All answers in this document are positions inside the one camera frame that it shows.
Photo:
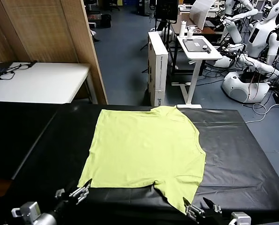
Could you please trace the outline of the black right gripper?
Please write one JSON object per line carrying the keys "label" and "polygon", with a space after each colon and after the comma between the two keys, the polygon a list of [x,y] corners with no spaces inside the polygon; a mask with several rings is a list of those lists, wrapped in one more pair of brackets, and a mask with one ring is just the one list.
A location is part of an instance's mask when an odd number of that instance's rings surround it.
{"label": "black right gripper", "polygon": [[191,204],[185,197],[183,202],[185,206],[185,214],[198,225],[228,225],[230,220],[222,216],[221,206],[215,204],[213,201],[203,197],[207,206],[214,211],[204,211],[193,204]]}

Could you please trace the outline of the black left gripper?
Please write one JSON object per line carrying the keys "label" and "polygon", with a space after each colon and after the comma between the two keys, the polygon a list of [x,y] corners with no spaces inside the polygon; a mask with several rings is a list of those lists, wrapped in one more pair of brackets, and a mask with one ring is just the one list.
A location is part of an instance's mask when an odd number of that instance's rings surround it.
{"label": "black left gripper", "polygon": [[57,199],[56,206],[53,208],[53,212],[64,212],[70,209],[77,203],[82,202],[89,194],[89,188],[91,186],[92,179],[88,180],[84,186],[79,187],[73,191],[70,195],[65,195],[65,189],[58,189],[55,193]]}

